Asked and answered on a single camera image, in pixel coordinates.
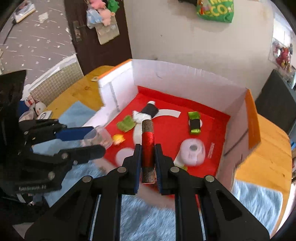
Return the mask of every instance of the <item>yellow toy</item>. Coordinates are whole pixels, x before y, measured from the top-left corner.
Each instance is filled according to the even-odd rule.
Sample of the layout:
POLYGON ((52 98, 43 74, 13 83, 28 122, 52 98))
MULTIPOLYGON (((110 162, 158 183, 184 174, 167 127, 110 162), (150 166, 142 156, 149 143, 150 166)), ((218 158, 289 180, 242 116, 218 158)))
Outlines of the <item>yellow toy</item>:
POLYGON ((281 67, 284 69, 284 68, 285 68, 285 66, 286 66, 286 61, 285 61, 285 60, 283 60, 283 62, 281 63, 281 67))
POLYGON ((114 135, 114 136, 112 137, 112 139, 113 139, 113 144, 114 144, 114 145, 119 145, 119 144, 121 144, 122 142, 125 141, 123 135, 121 135, 121 134, 116 134, 116 135, 114 135))

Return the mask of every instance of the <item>red felt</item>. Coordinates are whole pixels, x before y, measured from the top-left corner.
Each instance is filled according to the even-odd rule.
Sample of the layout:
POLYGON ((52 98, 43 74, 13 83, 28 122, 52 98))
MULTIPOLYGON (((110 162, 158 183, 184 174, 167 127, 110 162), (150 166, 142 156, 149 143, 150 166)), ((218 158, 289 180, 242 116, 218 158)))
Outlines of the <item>red felt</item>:
POLYGON ((188 167, 187 171, 189 174, 197 177, 204 177, 205 175, 215 176, 222 155, 226 125, 230 116, 184 98, 143 87, 138 87, 138 90, 139 93, 132 102, 106 127, 111 136, 123 134, 126 140, 118 146, 112 145, 109 147, 106 151, 105 158, 117 166, 115 162, 117 152, 122 148, 134 148, 133 129, 124 133, 116 127, 116 124, 122 121, 126 115, 132 116, 133 110, 141 111, 148 101, 155 101, 155 105, 158 109, 172 109, 181 112, 179 118, 161 116, 153 119, 155 143, 161 144, 163 154, 174 160, 184 140, 188 138, 198 138, 204 142, 206 158, 202 165, 188 167), (188 124, 188 112, 190 111, 198 111, 201 115, 202 127, 200 135, 190 134, 188 124), (211 143, 214 143, 215 146, 212 156, 209 159, 208 153, 211 143))

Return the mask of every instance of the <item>red thread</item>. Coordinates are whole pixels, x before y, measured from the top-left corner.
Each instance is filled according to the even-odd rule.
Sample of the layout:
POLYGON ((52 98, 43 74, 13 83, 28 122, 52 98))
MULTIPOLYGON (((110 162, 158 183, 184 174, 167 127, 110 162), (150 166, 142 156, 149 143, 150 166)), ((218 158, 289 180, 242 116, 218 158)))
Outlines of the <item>red thread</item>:
POLYGON ((142 134, 142 166, 154 167, 154 133, 142 134))

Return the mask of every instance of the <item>white circle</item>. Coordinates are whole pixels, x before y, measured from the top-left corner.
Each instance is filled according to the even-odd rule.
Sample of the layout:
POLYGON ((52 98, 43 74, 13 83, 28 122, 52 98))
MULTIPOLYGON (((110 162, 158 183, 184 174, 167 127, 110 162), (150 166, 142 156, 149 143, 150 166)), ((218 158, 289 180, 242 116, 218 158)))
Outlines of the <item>white circle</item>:
POLYGON ((132 156, 133 151, 134 151, 134 149, 132 149, 132 148, 123 148, 123 149, 119 150, 116 154, 116 157, 115 157, 116 164, 119 167, 121 167, 124 159, 128 156, 132 156))

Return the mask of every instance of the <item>wallpaper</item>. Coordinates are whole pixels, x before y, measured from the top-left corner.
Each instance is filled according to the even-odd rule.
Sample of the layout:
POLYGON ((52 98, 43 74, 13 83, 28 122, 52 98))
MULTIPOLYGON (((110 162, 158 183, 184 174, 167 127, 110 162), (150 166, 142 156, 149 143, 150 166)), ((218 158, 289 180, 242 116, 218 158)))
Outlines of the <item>wallpaper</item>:
POLYGON ((36 11, 11 29, 13 17, 0 33, 4 73, 27 70, 25 84, 31 84, 64 58, 75 54, 63 0, 32 0, 36 11), (39 15, 48 19, 39 22, 39 15))

